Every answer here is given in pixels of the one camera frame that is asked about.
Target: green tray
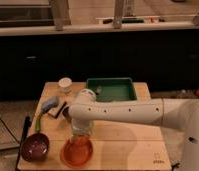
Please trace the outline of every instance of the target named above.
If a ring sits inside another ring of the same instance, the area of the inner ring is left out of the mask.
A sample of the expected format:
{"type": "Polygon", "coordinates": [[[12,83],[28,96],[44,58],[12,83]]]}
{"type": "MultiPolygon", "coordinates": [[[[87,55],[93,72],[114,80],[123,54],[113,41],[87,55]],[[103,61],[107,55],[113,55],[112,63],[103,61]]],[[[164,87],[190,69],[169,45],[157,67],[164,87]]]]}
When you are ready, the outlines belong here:
{"type": "Polygon", "coordinates": [[[98,102],[137,99],[131,78],[89,78],[86,88],[96,93],[98,102]]]}

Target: dark red ladle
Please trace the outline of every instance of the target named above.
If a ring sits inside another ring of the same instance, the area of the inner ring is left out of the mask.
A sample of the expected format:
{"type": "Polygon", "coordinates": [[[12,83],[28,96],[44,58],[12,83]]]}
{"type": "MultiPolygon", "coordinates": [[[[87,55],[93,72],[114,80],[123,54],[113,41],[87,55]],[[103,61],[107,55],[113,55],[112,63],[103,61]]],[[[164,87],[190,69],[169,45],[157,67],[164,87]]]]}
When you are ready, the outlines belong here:
{"type": "Polygon", "coordinates": [[[45,134],[40,133],[40,113],[35,123],[35,134],[30,135],[21,147],[21,156],[28,162],[43,161],[46,159],[49,149],[49,139],[45,134]]]}

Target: white mug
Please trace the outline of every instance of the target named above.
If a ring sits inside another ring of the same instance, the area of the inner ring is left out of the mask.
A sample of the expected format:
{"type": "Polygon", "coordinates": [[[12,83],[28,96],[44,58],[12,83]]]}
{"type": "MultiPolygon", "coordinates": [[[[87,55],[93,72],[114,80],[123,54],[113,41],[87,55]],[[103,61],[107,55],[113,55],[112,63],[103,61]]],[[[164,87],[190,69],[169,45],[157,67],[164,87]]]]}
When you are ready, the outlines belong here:
{"type": "Polygon", "coordinates": [[[59,80],[58,85],[60,86],[62,92],[68,93],[71,90],[72,81],[68,77],[64,77],[59,80]]]}

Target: floor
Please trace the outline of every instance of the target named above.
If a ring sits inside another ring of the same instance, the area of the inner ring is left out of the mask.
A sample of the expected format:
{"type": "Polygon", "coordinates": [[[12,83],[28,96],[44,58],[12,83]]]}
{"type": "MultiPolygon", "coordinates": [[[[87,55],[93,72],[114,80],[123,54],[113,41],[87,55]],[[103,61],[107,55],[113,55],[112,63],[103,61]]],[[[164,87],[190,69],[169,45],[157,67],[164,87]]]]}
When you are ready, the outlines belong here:
{"type": "MultiPolygon", "coordinates": [[[[194,91],[152,92],[152,98],[196,98],[194,91]]],[[[22,128],[26,116],[33,117],[38,101],[11,101],[0,102],[0,117],[7,124],[18,140],[21,139],[22,128]]],[[[172,164],[180,162],[183,146],[183,132],[161,128],[167,151],[172,164]]],[[[10,136],[0,122],[0,148],[12,147],[12,149],[0,150],[0,171],[14,171],[16,166],[18,144],[10,136]]]]}

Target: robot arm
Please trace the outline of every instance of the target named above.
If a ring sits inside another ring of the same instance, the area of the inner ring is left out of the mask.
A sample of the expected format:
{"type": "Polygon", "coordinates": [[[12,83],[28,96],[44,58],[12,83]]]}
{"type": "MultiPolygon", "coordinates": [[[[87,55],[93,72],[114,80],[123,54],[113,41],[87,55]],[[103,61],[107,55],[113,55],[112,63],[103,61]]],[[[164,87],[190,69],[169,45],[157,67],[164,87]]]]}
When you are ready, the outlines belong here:
{"type": "Polygon", "coordinates": [[[89,134],[92,120],[118,121],[185,130],[181,170],[199,171],[199,99],[96,102],[93,91],[78,93],[69,107],[72,133],[89,134]]]}

